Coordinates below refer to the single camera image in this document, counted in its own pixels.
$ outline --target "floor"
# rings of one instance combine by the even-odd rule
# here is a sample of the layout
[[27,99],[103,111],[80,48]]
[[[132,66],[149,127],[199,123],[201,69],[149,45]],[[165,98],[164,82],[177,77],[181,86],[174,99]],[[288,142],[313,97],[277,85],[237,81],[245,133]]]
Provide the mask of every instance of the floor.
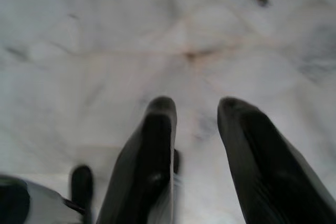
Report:
[[78,163],[96,209],[158,95],[177,106],[181,223],[244,223],[219,99],[259,106],[336,198],[336,0],[0,0],[0,171],[67,196]]

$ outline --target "white marble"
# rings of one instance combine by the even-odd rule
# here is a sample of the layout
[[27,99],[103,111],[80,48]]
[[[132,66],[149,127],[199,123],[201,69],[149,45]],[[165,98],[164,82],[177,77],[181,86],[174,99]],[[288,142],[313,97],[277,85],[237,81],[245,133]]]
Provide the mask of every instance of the white marble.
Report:
[[13,18],[0,35],[0,172],[66,196],[88,163],[98,210],[145,107],[168,95],[182,223],[244,223],[216,123],[231,95],[264,110],[336,196],[334,0],[25,1],[0,0],[0,24]]

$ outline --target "marble floor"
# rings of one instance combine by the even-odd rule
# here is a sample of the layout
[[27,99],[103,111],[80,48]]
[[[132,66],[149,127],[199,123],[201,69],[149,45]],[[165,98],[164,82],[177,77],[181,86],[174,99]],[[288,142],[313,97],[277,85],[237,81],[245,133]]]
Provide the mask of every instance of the marble floor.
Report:
[[336,198],[336,0],[0,0],[0,172],[67,196],[78,163],[96,209],[158,95],[177,106],[181,223],[244,223],[219,99],[259,106]]

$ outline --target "white surface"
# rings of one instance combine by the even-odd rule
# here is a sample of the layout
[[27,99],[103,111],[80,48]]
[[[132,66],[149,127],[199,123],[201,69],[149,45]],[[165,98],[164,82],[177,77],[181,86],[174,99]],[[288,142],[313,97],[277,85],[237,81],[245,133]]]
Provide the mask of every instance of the white surface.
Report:
[[336,197],[336,3],[270,1],[0,0],[0,172],[65,196],[88,163],[99,208],[148,102],[169,95],[183,223],[244,223],[216,126],[231,95],[264,110]]

